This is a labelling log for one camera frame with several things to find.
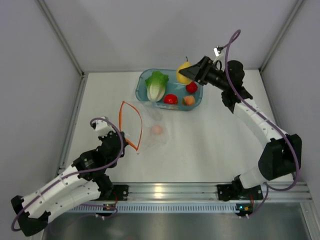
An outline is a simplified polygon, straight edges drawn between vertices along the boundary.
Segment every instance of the transparent plastic bag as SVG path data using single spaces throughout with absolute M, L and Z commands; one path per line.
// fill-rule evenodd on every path
M 151 102 L 125 102 L 119 110 L 119 128 L 137 154 L 163 146 L 169 139 L 161 112 Z

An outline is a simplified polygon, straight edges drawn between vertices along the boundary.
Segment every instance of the white wall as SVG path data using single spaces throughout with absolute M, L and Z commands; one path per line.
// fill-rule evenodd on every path
M 302 177 L 320 213 L 319 13 L 307 0 L 263 76 L 281 126 L 302 138 Z
M 295 0 L 45 0 L 85 71 L 177 68 L 230 51 L 257 69 Z
M 22 240 L 10 200 L 54 176 L 80 77 L 34 0 L 1 0 L 0 31 L 0 238 Z

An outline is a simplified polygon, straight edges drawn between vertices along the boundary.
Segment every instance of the metal vent strip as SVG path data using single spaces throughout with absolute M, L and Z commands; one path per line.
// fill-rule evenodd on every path
M 118 213 L 238 213 L 235 203 L 118 203 Z M 77 206 L 69 213 L 109 213 L 101 205 Z

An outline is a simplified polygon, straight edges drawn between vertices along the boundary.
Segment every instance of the blue plastic bin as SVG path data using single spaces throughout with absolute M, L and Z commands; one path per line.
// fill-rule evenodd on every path
M 176 70 L 156 69 L 156 68 L 151 68 L 141 73 L 139 77 L 139 82 L 135 89 L 135 96 L 139 101 L 141 102 L 149 101 L 147 96 L 146 79 L 149 78 L 154 71 L 160 71 L 163 74 L 169 76 L 169 81 L 167 82 L 166 88 L 165 88 L 165 94 L 160 101 L 152 102 L 154 107 L 162 108 L 162 109 L 170 109 L 170 110 L 190 111 L 201 103 L 201 100 L 204 94 L 203 86 L 197 84 L 198 90 L 195 93 L 190 94 L 186 90 L 186 85 L 181 84 L 177 81 Z M 164 98 L 168 94 L 176 95 L 178 98 L 178 104 L 164 103 Z M 188 95 L 194 96 L 195 104 L 191 106 L 182 105 L 182 99 Z

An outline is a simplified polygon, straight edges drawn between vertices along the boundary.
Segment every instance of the yellow pear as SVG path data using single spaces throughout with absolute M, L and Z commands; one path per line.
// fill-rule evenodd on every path
M 179 83 L 188 85 L 189 83 L 192 82 L 191 79 L 189 79 L 189 78 L 183 76 L 181 73 L 179 73 L 179 71 L 181 69 L 186 69 L 186 68 L 188 68 L 190 66 L 191 66 L 191 63 L 188 61 L 188 58 L 186 58 L 186 61 L 180 67 L 177 68 L 177 70 L 176 70 L 176 79 L 177 79 L 177 81 Z

